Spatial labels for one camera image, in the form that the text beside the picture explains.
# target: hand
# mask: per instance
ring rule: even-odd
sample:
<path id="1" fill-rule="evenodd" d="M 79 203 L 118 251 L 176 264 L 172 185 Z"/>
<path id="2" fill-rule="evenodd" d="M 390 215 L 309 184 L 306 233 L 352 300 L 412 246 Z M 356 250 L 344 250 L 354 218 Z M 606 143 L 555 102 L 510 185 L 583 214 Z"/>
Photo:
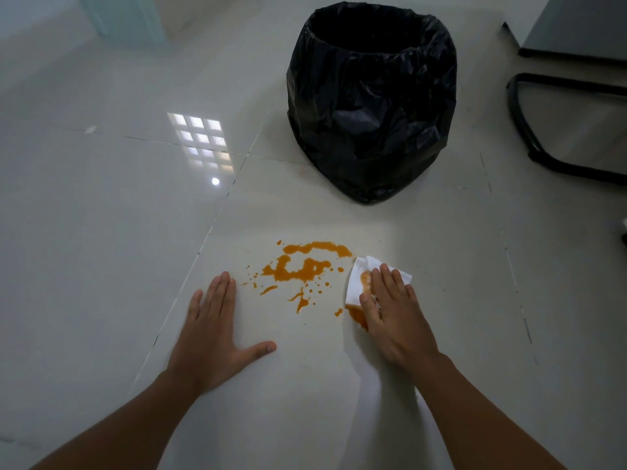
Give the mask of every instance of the hand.
<path id="1" fill-rule="evenodd" d="M 264 341 L 246 350 L 235 347 L 235 280 L 228 272 L 213 279 L 202 305 L 201 298 L 202 290 L 196 290 L 165 371 L 191 379 L 198 395 L 215 389 L 277 349 L 273 341 Z"/>
<path id="2" fill-rule="evenodd" d="M 372 295 L 359 297 L 368 322 L 368 332 L 388 361 L 409 373 L 425 360 L 440 355 L 438 345 L 420 310 L 411 285 L 404 285 L 401 273 L 390 273 L 387 265 L 372 270 L 372 292 L 379 300 L 381 310 Z"/>

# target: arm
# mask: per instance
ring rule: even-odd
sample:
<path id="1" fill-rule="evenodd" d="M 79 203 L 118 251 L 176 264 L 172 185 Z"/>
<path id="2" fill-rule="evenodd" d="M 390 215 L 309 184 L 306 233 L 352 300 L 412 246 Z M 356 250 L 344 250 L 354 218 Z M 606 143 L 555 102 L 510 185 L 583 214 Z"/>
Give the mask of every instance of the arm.
<path id="1" fill-rule="evenodd" d="M 481 394 L 438 351 L 411 285 L 387 265 L 372 271 L 372 296 L 360 297 L 368 330 L 425 398 L 456 470 L 565 470 L 538 442 Z"/>
<path id="2" fill-rule="evenodd" d="M 135 399 L 44 458 L 32 470 L 157 468 L 170 436 L 196 399 L 277 349 L 233 343 L 235 280 L 224 272 L 201 304 L 197 290 L 168 367 Z"/>

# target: black plastic bag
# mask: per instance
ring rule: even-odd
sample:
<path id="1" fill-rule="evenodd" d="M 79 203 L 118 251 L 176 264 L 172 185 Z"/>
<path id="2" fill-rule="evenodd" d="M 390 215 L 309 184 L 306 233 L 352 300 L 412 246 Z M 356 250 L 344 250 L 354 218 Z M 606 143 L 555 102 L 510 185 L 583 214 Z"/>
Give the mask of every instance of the black plastic bag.
<path id="1" fill-rule="evenodd" d="M 392 197 L 446 146 L 457 53 L 434 16 L 366 3 L 316 10 L 287 71 L 288 117 L 311 162 L 362 203 Z"/>

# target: finger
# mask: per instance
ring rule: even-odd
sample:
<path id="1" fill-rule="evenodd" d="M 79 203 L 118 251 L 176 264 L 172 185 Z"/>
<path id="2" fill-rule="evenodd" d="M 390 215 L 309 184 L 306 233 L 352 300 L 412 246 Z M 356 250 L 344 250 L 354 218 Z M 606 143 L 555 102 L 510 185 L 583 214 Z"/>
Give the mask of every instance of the finger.
<path id="1" fill-rule="evenodd" d="M 269 355 L 277 349 L 277 344 L 274 341 L 264 341 L 257 343 L 254 347 L 240 350 L 237 354 L 235 363 L 237 366 L 237 373 L 242 371 L 249 364 L 261 359 L 265 355 Z"/>
<path id="2" fill-rule="evenodd" d="M 383 280 L 386 289 L 388 289 L 390 297 L 399 298 L 401 296 L 394 284 L 394 279 L 392 278 L 392 274 L 390 273 L 390 269 L 387 264 L 381 264 L 381 279 Z"/>
<path id="3" fill-rule="evenodd" d="M 200 313 L 200 300 L 202 298 L 202 290 L 198 289 L 192 295 L 192 299 L 189 301 L 189 308 L 187 309 L 187 320 L 186 321 L 194 321 L 198 318 L 198 313 Z"/>
<path id="4" fill-rule="evenodd" d="M 414 292 L 414 288 L 407 284 L 405 285 L 405 289 L 407 290 L 407 295 L 410 296 L 410 300 L 420 309 L 420 304 L 418 303 L 418 297 L 416 297 L 416 292 Z"/>
<path id="5" fill-rule="evenodd" d="M 222 302 L 224 301 L 224 296 L 226 295 L 226 288 L 229 285 L 230 279 L 231 277 L 229 276 L 229 272 L 222 272 L 222 275 L 220 276 L 220 283 L 217 285 L 213 297 L 211 297 L 211 303 L 209 303 L 209 316 L 219 316 L 220 309 L 222 308 Z"/>
<path id="6" fill-rule="evenodd" d="M 211 297 L 216 292 L 217 285 L 220 283 L 220 276 L 216 275 L 211 283 L 209 284 L 209 288 L 207 289 L 207 293 L 204 295 L 204 301 L 202 302 L 202 306 L 200 307 L 200 312 L 198 316 L 204 316 L 209 313 L 209 304 L 211 303 Z"/>
<path id="7" fill-rule="evenodd" d="M 371 281 L 372 281 L 372 292 L 377 296 L 379 301 L 384 303 L 389 303 L 390 295 L 386 286 L 383 284 L 383 279 L 381 278 L 381 272 L 379 269 L 372 269 L 371 273 Z"/>
<path id="8" fill-rule="evenodd" d="M 405 284 L 403 283 L 403 278 L 401 277 L 401 273 L 397 270 L 394 269 L 392 271 L 392 280 L 394 281 L 394 284 L 396 285 L 396 289 L 398 290 L 398 293 L 400 293 L 401 296 L 407 296 L 407 289 L 405 288 Z"/>
<path id="9" fill-rule="evenodd" d="M 235 311 L 235 279 L 229 280 L 226 286 L 226 293 L 224 294 L 224 301 L 222 302 L 222 309 L 220 310 L 220 318 L 226 320 L 226 323 L 233 324 L 233 312 Z"/>
<path id="10" fill-rule="evenodd" d="M 368 324 L 366 331 L 372 334 L 383 323 L 379 316 L 379 307 L 369 293 L 362 293 L 359 296 L 359 302 L 361 303 L 361 308 L 364 309 L 365 322 Z"/>

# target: white tile floor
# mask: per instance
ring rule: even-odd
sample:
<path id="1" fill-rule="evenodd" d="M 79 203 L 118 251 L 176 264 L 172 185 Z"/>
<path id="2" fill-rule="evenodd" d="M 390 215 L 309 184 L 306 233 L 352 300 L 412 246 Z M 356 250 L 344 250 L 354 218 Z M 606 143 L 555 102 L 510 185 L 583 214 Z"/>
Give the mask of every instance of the white tile floor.
<path id="1" fill-rule="evenodd" d="M 0 98 L 1 466 L 26 468 L 145 387 L 193 290 L 224 269 L 247 281 L 280 239 L 411 272 L 479 389 L 571 470 L 623 466 L 627 194 L 532 164 L 505 85 L 526 70 L 625 85 L 624 70 L 517 57 L 502 0 L 386 0 L 447 25 L 458 106 L 436 163 L 363 207 L 310 166 L 285 115 L 298 32 L 334 1 L 230 0 L 167 51 L 94 40 Z M 627 171 L 603 155 L 625 105 L 526 89 L 523 107 L 560 156 Z M 278 352 L 194 406 L 163 468 L 451 467 L 424 402 L 333 315 L 346 279 L 327 273 L 298 315 L 292 282 L 239 288 L 237 342 Z"/>

